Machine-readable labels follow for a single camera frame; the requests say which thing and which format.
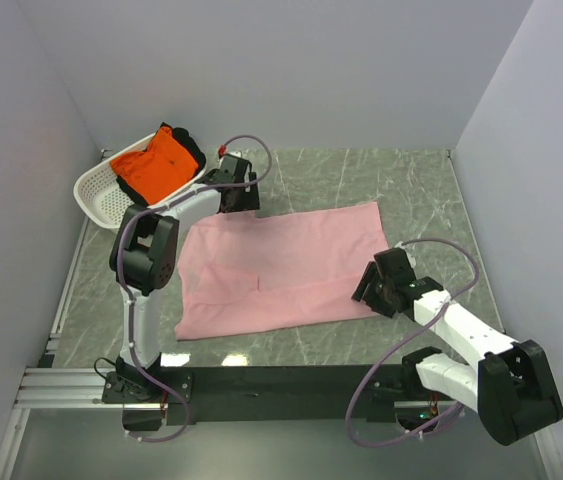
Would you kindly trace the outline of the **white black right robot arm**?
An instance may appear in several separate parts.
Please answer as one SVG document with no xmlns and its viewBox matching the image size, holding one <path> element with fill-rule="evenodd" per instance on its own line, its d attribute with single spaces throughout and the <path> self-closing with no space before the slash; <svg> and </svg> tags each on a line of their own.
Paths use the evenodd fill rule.
<svg viewBox="0 0 563 480">
<path fill-rule="evenodd" d="M 476 412 L 497 443 L 508 446 L 563 419 L 563 404 L 544 349 L 517 341 L 480 320 L 439 282 L 417 277 L 407 252 L 395 247 L 375 254 L 353 300 L 373 312 L 405 314 L 461 356 L 451 359 L 427 347 L 403 358 L 399 393 L 435 392 L 454 400 L 454 414 Z"/>
</svg>

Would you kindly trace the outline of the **pink t shirt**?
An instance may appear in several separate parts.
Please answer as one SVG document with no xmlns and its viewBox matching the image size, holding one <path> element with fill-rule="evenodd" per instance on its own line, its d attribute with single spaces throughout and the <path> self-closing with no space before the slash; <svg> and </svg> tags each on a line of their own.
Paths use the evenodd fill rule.
<svg viewBox="0 0 563 480">
<path fill-rule="evenodd" d="M 195 224 L 177 270 L 180 341 L 372 316 L 352 295 L 387 249 L 375 202 L 258 218 L 217 214 Z"/>
</svg>

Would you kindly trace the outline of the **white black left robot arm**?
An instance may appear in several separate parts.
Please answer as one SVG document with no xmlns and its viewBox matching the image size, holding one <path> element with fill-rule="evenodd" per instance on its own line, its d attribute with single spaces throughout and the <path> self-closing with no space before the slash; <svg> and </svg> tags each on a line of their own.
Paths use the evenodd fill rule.
<svg viewBox="0 0 563 480">
<path fill-rule="evenodd" d="M 175 271 L 181 234 L 207 217 L 259 208 L 252 163 L 230 153 L 222 154 L 217 168 L 163 205 L 128 207 L 109 265 L 124 302 L 124 337 L 115 373 L 129 392 L 145 399 L 162 387 L 157 380 L 160 290 Z"/>
</svg>

